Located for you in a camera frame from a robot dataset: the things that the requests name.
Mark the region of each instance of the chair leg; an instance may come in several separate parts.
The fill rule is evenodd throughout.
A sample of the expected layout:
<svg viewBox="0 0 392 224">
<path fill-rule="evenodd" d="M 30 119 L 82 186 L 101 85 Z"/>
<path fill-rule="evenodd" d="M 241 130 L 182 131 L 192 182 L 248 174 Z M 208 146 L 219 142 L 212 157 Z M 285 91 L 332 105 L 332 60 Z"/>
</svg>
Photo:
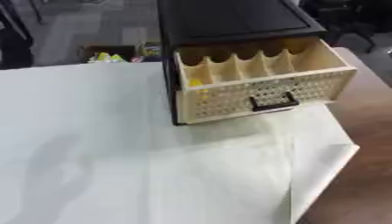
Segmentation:
<svg viewBox="0 0 392 224">
<path fill-rule="evenodd" d="M 373 51 L 373 49 L 376 47 L 376 44 L 372 40 L 372 38 L 364 33 L 361 33 L 360 31 L 356 31 L 355 34 L 357 34 L 361 38 L 365 39 L 370 44 L 370 47 L 367 48 L 366 53 L 371 53 Z"/>
<path fill-rule="evenodd" d="M 35 4 L 34 0 L 29 0 L 29 3 L 32 7 L 32 10 L 34 11 L 35 17 L 37 18 L 37 22 L 42 25 L 44 23 L 44 20 L 42 18 L 41 12 L 39 11 L 39 8 Z"/>
</svg>

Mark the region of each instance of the black handle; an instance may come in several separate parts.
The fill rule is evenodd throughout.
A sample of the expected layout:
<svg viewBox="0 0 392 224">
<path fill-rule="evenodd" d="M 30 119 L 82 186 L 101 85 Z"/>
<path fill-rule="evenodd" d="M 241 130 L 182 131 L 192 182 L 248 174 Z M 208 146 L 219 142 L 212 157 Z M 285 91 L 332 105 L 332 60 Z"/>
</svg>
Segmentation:
<svg viewBox="0 0 392 224">
<path fill-rule="evenodd" d="M 257 112 L 257 111 L 262 111 L 267 109 L 281 109 L 281 108 L 288 108 L 288 107 L 294 107 L 299 105 L 299 101 L 297 101 L 294 98 L 291 92 L 286 92 L 284 93 L 284 95 L 287 97 L 287 99 L 289 99 L 289 101 L 272 104 L 272 105 L 262 105 L 262 106 L 257 105 L 257 101 L 255 97 L 250 96 L 249 100 L 250 100 L 250 104 L 252 104 L 252 111 Z"/>
</svg>

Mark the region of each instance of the floor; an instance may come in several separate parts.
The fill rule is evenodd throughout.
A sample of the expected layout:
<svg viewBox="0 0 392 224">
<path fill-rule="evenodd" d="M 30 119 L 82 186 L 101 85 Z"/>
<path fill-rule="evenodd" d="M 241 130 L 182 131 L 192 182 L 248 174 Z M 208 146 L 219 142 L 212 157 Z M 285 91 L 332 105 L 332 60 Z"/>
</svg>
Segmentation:
<svg viewBox="0 0 392 224">
<path fill-rule="evenodd" d="M 91 45 L 135 45 L 158 40 L 155 0 L 49 0 L 39 4 L 45 24 L 38 24 L 28 0 L 13 0 L 35 38 L 34 66 L 80 63 L 78 50 Z"/>
<path fill-rule="evenodd" d="M 392 87 L 392 58 L 388 51 L 392 49 L 392 32 L 377 33 L 372 39 L 377 47 L 371 52 L 365 52 L 368 43 L 356 35 L 347 34 L 337 43 L 350 49 L 368 67 L 370 67 L 384 82 Z"/>
</svg>

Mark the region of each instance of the open drawer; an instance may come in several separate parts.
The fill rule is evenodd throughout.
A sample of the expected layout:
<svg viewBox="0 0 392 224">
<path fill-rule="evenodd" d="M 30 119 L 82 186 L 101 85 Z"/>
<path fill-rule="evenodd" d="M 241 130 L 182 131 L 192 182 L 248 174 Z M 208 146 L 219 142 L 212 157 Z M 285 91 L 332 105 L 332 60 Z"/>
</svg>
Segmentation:
<svg viewBox="0 0 392 224">
<path fill-rule="evenodd" d="M 188 46 L 174 54 L 182 123 L 333 102 L 356 72 L 318 38 Z"/>
</svg>

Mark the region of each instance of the box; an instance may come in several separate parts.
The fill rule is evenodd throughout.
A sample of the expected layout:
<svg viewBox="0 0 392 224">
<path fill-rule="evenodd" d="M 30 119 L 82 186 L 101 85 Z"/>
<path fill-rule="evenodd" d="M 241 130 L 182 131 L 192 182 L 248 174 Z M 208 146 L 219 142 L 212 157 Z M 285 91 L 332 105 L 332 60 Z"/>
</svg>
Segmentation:
<svg viewBox="0 0 392 224">
<path fill-rule="evenodd" d="M 355 74 L 285 0 L 159 0 L 174 124 L 333 102 Z"/>
</svg>

